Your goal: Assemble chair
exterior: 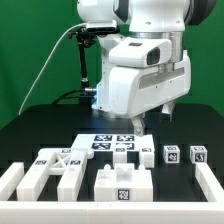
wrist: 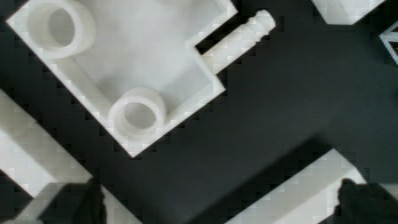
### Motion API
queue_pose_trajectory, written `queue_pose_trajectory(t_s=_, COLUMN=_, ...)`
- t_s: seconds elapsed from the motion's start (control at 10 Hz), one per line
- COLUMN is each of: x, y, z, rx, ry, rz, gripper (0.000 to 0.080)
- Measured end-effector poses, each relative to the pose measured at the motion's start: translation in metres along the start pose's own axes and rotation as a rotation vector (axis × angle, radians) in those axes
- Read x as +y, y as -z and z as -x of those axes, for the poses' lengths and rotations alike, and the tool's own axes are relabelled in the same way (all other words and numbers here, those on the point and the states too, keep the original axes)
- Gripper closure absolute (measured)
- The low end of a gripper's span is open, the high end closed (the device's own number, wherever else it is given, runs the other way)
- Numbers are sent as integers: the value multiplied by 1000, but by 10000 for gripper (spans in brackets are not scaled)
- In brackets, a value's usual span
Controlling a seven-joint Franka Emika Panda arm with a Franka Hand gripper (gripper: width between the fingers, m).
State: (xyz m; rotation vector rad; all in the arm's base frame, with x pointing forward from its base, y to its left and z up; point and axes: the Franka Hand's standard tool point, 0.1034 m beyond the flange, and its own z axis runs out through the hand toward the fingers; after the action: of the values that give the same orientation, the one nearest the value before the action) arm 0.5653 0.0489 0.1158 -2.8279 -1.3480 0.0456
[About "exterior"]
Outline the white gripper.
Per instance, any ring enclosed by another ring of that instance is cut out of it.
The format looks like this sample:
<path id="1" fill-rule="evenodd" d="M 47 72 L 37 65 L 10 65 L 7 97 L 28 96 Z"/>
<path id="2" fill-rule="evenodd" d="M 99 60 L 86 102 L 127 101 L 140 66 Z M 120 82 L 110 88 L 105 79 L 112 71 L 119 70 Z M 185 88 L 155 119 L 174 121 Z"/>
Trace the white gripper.
<path id="1" fill-rule="evenodd" d="M 109 77 L 109 109 L 118 116 L 132 118 L 136 136 L 145 135 L 144 113 L 162 104 L 160 119 L 171 122 L 175 100 L 189 92 L 191 63 L 187 51 L 173 71 L 114 67 Z"/>

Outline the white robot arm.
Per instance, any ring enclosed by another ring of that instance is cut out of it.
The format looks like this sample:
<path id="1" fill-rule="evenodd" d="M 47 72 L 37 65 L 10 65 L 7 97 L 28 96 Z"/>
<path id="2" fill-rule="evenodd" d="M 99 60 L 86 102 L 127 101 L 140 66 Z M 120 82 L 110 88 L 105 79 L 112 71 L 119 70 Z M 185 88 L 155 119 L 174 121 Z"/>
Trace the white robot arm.
<path id="1" fill-rule="evenodd" d="M 101 46 L 102 78 L 93 108 L 132 121 L 144 134 L 144 114 L 158 106 L 170 116 L 189 92 L 191 62 L 182 48 L 189 25 L 198 25 L 216 0 L 78 0 L 86 31 Z"/>

